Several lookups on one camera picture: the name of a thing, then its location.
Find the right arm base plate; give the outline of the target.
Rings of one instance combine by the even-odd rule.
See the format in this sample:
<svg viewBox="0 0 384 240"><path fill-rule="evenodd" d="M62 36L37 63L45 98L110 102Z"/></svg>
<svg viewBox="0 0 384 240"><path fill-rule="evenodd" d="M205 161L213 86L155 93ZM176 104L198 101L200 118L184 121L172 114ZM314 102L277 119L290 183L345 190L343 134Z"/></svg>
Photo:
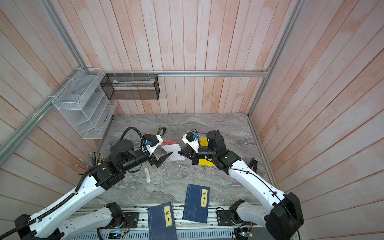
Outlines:
<svg viewBox="0 0 384 240"><path fill-rule="evenodd" d="M244 223L257 224L255 214L246 208L237 208L236 210L224 210L221 207L215 210L217 224L219 226L239 226Z"/></svg>

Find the red white letter card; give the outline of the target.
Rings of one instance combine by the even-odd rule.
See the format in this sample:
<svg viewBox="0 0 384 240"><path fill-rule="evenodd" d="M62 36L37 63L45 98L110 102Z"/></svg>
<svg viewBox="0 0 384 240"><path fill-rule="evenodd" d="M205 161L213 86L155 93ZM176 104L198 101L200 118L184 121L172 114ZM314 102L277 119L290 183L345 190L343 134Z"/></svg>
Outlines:
<svg viewBox="0 0 384 240"><path fill-rule="evenodd" d="M162 148L166 151L166 153L172 153L169 156L170 161L184 161L186 158L179 154L181 151L181 147L178 143L173 142L163 142Z"/></svg>

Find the yellow envelope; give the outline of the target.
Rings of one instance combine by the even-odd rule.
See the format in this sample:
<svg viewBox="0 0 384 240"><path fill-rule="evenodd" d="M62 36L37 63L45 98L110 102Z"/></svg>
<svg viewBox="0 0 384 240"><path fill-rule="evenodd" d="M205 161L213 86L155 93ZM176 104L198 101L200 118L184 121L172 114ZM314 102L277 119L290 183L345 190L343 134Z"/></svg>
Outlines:
<svg viewBox="0 0 384 240"><path fill-rule="evenodd" d="M208 166L208 167L216 167L215 164L210 159L210 152L208 149L208 139L205 137L200 138L200 147L199 154L201 157L199 158L198 165L200 166Z"/></svg>

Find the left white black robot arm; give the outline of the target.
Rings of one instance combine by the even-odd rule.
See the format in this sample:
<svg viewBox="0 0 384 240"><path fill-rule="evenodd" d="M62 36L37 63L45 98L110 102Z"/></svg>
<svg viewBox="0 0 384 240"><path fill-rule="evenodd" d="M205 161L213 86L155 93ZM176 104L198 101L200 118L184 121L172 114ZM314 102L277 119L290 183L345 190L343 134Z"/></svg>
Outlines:
<svg viewBox="0 0 384 240"><path fill-rule="evenodd" d="M99 165L88 169L74 189L45 209L15 220L15 228L2 234L4 239L17 233L22 240L71 240L93 229L126 228L127 218L117 203L109 203L93 213L70 219L86 203L120 182L126 172L136 173L145 162L160 167L168 158L156 158L155 150L163 143L161 135L142 135L128 127L110 148L110 155Z"/></svg>

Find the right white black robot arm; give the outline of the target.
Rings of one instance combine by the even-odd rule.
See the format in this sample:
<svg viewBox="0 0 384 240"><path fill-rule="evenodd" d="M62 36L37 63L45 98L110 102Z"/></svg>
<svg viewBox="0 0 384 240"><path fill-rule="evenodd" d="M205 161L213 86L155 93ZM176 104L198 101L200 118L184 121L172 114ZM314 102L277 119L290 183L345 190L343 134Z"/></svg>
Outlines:
<svg viewBox="0 0 384 240"><path fill-rule="evenodd" d="M235 224L253 223L264 227L276 240L289 240L299 233L304 224L299 198L294 193L285 194L262 179L233 151L227 149L220 131L206 134L207 146L202 146L198 133L189 132L183 136L187 144L179 154L197 165L201 159L210 160L219 170L241 183L262 207L238 200L228 213Z"/></svg>

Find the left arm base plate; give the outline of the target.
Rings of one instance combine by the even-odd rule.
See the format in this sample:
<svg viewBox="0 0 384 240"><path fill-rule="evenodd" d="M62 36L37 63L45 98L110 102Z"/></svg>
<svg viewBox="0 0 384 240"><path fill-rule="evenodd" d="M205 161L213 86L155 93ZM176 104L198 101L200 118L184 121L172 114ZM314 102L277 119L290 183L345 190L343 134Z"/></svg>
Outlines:
<svg viewBox="0 0 384 240"><path fill-rule="evenodd" d="M125 229L135 229L137 228L139 221L139 212L128 212L117 214L114 216L108 225L112 228L125 228Z"/></svg>

